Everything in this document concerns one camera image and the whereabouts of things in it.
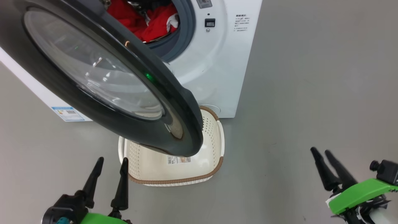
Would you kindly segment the plain red mesh garment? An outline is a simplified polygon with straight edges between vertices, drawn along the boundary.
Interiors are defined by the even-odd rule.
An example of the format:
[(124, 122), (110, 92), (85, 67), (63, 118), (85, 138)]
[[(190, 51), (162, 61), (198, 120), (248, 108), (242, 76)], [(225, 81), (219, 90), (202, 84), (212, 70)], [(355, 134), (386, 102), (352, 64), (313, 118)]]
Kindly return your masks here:
[(135, 36), (142, 39), (141, 36), (147, 28), (145, 19), (126, 0), (111, 0), (107, 12)]

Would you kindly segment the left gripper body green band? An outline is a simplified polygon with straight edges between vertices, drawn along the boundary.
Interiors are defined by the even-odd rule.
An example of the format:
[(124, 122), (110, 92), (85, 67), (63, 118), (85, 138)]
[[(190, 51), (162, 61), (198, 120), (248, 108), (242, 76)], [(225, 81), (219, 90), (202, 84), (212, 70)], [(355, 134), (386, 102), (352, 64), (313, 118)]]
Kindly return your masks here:
[(121, 214), (113, 217), (89, 212), (87, 205), (91, 202), (92, 198), (83, 190), (74, 195), (63, 194), (44, 213), (42, 224), (131, 224), (130, 220), (121, 219)]

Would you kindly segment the barcode label sticker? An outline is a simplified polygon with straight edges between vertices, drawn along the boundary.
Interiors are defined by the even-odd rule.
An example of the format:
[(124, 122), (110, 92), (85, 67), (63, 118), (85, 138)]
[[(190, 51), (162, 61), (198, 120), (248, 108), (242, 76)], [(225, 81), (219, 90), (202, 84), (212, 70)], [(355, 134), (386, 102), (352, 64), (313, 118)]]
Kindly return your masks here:
[(190, 163), (191, 157), (179, 157), (179, 156), (167, 156), (167, 164), (174, 165), (174, 164), (183, 164), (183, 163)]

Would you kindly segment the blue energy label sticker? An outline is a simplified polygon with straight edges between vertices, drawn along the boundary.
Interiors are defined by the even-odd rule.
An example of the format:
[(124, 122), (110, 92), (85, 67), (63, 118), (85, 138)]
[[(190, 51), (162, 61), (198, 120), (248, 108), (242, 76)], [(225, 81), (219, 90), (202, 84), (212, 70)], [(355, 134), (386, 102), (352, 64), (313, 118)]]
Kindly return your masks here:
[(73, 107), (51, 107), (66, 122), (81, 122), (85, 119)]

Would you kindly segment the grey rubber door seal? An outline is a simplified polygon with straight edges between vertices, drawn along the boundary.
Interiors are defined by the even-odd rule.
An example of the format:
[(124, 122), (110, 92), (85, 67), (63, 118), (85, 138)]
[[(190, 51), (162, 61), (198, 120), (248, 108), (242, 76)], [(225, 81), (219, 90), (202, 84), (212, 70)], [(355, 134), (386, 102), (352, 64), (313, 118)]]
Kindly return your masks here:
[(179, 57), (190, 44), (196, 24), (194, 7), (191, 0), (151, 0), (149, 9), (157, 9), (173, 3), (178, 12), (179, 26), (172, 34), (146, 45), (166, 62)]

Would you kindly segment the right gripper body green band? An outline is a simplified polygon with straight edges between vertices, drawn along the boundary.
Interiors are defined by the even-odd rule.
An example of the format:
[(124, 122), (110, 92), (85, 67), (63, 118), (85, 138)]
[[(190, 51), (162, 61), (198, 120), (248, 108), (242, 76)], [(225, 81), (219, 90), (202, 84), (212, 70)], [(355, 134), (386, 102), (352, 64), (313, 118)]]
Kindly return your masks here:
[(398, 192), (398, 187), (372, 178), (332, 196), (326, 204), (345, 224), (398, 224), (387, 211), (388, 192)]

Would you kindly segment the dark round washing machine door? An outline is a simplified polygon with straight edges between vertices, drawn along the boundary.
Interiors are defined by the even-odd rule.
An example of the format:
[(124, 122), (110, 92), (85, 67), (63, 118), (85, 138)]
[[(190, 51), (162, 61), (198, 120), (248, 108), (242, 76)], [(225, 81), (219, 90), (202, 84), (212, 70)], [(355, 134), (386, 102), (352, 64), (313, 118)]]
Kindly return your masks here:
[(203, 143), (195, 97), (102, 0), (0, 0), (0, 47), (65, 103), (173, 156)]

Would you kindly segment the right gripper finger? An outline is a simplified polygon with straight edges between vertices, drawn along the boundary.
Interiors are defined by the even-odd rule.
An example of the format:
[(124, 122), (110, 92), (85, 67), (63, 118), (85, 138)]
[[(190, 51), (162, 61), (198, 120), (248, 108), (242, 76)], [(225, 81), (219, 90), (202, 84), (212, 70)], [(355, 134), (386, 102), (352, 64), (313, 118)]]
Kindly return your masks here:
[(323, 156), (320, 154), (316, 147), (311, 147), (310, 151), (314, 157), (315, 165), (317, 167), (317, 171), (319, 173), (324, 189), (329, 192), (336, 192), (337, 190), (339, 190), (341, 180), (332, 173), (327, 164), (324, 162)]
[(333, 155), (330, 150), (325, 151), (325, 155), (329, 160), (330, 164), (336, 171), (339, 179), (341, 180), (342, 189), (348, 189), (351, 186), (356, 185), (357, 180), (351, 175), (351, 173), (343, 166), (343, 164)]

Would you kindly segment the cream perforated laundry basket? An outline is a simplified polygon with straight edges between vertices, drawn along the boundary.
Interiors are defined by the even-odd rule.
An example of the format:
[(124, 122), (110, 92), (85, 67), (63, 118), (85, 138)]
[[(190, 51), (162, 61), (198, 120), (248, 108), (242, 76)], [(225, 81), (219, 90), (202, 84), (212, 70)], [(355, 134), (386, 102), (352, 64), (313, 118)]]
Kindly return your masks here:
[(220, 109), (200, 106), (203, 119), (203, 145), (191, 156), (190, 163), (167, 164), (167, 156), (140, 146), (123, 137), (118, 138), (118, 157), (128, 159), (129, 179), (150, 187), (175, 187), (205, 182), (221, 168), (225, 153), (223, 125), (218, 118)]

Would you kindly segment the red jersey with white trim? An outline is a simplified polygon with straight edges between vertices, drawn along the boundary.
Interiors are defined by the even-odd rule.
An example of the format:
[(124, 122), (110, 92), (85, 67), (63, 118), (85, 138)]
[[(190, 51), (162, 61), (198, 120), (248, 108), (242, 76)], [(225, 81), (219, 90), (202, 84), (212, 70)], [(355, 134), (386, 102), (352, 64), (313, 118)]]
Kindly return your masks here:
[(143, 42), (151, 42), (175, 32), (179, 27), (179, 14), (171, 2), (166, 6), (158, 6), (145, 14), (147, 28), (141, 34)]

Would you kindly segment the white front-load washing machine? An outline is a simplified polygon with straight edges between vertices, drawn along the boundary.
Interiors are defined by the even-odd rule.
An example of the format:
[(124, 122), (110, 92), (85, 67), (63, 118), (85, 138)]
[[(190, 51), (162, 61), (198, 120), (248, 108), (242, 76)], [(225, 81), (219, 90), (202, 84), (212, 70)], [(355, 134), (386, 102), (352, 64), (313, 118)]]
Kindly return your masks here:
[[(97, 0), (107, 11), (111, 0)], [(126, 0), (145, 19), (151, 0)], [(191, 0), (195, 31), (186, 50), (167, 62), (178, 81), (195, 96), (199, 105), (220, 109), (218, 116), (236, 114), (262, 0), (211, 0), (213, 6), (200, 9)], [(215, 27), (205, 27), (215, 18)]]

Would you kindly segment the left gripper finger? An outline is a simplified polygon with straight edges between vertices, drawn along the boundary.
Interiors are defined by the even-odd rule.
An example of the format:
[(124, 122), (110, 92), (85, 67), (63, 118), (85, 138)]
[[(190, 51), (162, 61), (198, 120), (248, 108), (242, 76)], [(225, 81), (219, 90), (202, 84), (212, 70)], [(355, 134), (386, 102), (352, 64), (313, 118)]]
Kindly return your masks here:
[(87, 208), (93, 209), (94, 207), (94, 195), (96, 190), (96, 185), (98, 181), (98, 177), (101, 175), (101, 171), (103, 168), (104, 158), (101, 156), (98, 158), (91, 174), (88, 177), (82, 191), (84, 192), (84, 202)]
[(114, 199), (111, 201), (113, 210), (128, 209), (128, 159), (122, 160), (120, 169), (120, 180)]

